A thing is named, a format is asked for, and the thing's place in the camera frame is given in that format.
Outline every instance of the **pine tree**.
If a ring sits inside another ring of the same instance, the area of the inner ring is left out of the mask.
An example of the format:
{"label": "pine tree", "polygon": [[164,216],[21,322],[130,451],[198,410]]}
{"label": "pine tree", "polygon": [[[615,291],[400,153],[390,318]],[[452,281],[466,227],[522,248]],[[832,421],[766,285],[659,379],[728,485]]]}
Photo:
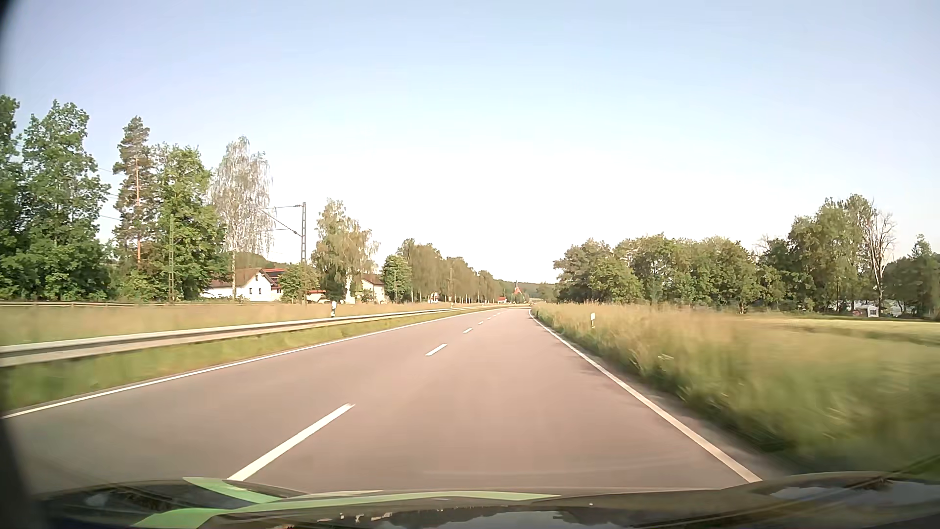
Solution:
{"label": "pine tree", "polygon": [[124,175],[115,204],[120,224],[114,228],[118,269],[123,274],[135,268],[145,274],[153,271],[159,204],[149,134],[143,120],[134,116],[124,127],[124,138],[117,145],[120,160],[112,168],[114,174]]}

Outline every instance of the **birch tree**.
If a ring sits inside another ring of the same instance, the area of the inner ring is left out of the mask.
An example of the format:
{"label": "birch tree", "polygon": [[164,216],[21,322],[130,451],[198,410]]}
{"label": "birch tree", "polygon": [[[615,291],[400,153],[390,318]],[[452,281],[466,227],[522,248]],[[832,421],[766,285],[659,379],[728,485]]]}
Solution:
{"label": "birch tree", "polygon": [[862,232],[861,252],[865,264],[871,271],[875,289],[878,291],[878,308],[885,304],[885,267],[889,253],[894,249],[895,221],[892,215],[859,197],[862,207],[857,210],[858,225]]}
{"label": "birch tree", "polygon": [[320,239],[311,256],[321,274],[321,288],[327,297],[340,301],[353,294],[353,280],[362,272],[370,272],[375,263],[372,256],[378,244],[372,241],[372,230],[363,229],[359,221],[346,215],[342,200],[327,199],[317,219]]}
{"label": "birch tree", "polygon": [[210,202],[226,224],[226,249],[231,252],[232,299],[235,298],[235,254],[267,255],[271,249],[274,220],[267,213],[271,199],[268,161],[264,152],[251,152],[248,138],[241,136],[226,147],[212,175]]}

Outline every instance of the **building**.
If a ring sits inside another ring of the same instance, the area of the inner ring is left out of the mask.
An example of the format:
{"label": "building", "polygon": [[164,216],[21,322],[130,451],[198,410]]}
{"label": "building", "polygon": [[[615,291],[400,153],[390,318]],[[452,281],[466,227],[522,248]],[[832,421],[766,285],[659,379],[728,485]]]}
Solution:
{"label": "building", "polygon": [[306,300],[312,301],[314,303],[329,303],[330,300],[326,298],[325,290],[308,290],[306,291]]}
{"label": "building", "polygon": [[385,303],[385,283],[378,274],[362,275],[362,291],[371,291],[376,303]]}
{"label": "building", "polygon": [[281,294],[280,277],[281,277],[281,274],[283,274],[287,270],[285,268],[262,268],[261,271],[267,274],[269,278],[271,278],[271,288],[274,289],[274,292],[277,294]]}
{"label": "building", "polygon": [[[277,301],[281,294],[274,290],[274,281],[260,268],[240,268],[235,270],[235,295],[248,301]],[[231,280],[215,280],[202,297],[232,297]]]}

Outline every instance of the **guardrail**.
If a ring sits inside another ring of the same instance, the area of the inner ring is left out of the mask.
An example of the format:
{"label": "guardrail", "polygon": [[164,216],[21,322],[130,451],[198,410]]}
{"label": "guardrail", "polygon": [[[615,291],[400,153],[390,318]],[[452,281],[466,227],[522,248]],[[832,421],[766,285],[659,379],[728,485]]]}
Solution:
{"label": "guardrail", "polygon": [[0,346],[0,367],[11,367],[28,363],[45,361],[58,361],[82,358],[121,351],[148,349],[163,345],[195,344],[198,342],[212,342],[228,338],[255,336],[274,332],[291,330],[313,329],[316,327],[329,327],[346,323],[359,323],[374,320],[403,318],[428,313],[455,313],[478,309],[506,308],[506,305],[473,305],[454,309],[430,309],[426,311],[409,311],[405,313],[362,314],[358,316],[338,316],[332,318],[317,318],[311,320],[293,320],[286,322],[256,323],[248,325],[235,325],[228,327],[210,327],[203,329],[161,330],[157,332],[139,332],[135,334],[119,334],[113,336],[99,336],[96,338],[79,338],[75,340],[59,340],[56,342],[37,342],[33,344],[2,345]]}
{"label": "guardrail", "polygon": [[123,301],[0,301],[0,307],[136,307]]}

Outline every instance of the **road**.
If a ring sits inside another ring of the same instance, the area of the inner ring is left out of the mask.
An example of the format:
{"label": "road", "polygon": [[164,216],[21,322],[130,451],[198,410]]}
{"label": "road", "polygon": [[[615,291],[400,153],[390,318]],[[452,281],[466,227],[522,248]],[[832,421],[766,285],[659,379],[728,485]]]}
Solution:
{"label": "road", "polygon": [[642,398],[507,307],[5,420],[36,492],[183,476],[310,492],[710,489],[744,483],[739,461],[764,472]]}

